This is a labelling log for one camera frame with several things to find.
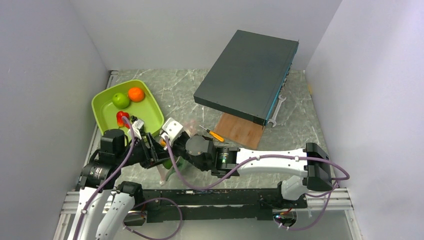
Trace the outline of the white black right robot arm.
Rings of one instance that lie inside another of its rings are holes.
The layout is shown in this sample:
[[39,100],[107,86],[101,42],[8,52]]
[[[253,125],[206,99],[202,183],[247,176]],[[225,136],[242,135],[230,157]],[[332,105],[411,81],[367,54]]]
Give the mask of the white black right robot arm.
[[329,156],[314,142],[287,151],[216,146],[200,135],[186,140],[182,149],[171,146],[169,140],[165,143],[174,167],[175,157],[181,156],[199,170],[210,172],[218,178],[210,185],[195,186],[183,179],[180,171],[176,170],[178,177],[193,190],[208,190],[226,179],[247,174],[287,174],[290,178],[282,182],[280,190],[275,194],[276,203],[287,208],[307,191],[329,192],[334,187]]

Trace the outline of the orange toy fruit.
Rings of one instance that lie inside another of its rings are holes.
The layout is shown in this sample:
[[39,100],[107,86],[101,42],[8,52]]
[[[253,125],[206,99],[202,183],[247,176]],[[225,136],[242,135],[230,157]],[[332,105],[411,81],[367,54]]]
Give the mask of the orange toy fruit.
[[144,100],[145,92],[140,87],[132,87],[128,90],[127,95],[132,102],[138,103]]

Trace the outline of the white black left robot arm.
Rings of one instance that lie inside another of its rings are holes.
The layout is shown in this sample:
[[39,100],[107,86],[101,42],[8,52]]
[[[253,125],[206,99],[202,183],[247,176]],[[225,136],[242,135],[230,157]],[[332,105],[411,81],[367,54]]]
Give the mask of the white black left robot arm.
[[167,159],[169,153],[152,135],[147,140],[129,140],[121,129],[110,129],[100,139],[100,147],[81,171],[78,206],[68,239],[112,240],[130,210],[144,203],[141,184],[116,179],[121,169],[139,164],[149,169]]

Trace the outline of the red toy pepper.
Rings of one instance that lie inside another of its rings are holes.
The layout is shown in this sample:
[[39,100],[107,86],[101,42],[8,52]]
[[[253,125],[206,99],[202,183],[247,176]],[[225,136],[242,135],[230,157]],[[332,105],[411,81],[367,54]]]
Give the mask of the red toy pepper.
[[119,128],[126,127],[130,128],[130,125],[123,120],[123,117],[126,117],[128,120],[130,119],[130,114],[124,111],[118,111],[116,113],[116,123]]

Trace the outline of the clear pink zip top bag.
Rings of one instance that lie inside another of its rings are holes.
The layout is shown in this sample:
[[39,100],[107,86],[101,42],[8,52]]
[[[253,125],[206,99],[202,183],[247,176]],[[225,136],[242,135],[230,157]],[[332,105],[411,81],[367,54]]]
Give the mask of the clear pink zip top bag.
[[[182,158],[181,156],[174,156],[174,161],[176,163],[177,169],[183,173],[185,169],[188,168],[189,162]],[[167,184],[170,177],[176,174],[176,170],[172,164],[171,158],[169,157],[163,164],[158,165],[157,167],[158,173],[160,175],[159,185],[162,187]]]

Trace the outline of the orange green toy mango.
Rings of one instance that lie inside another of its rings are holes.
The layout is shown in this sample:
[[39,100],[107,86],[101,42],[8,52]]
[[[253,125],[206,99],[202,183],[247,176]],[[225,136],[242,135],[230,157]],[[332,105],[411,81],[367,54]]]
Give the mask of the orange green toy mango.
[[167,146],[167,144],[166,144],[166,142],[165,142],[165,140],[164,140],[164,139],[161,139],[161,140],[160,140],[160,142],[159,142],[159,144],[160,144],[162,147],[166,147],[166,146]]

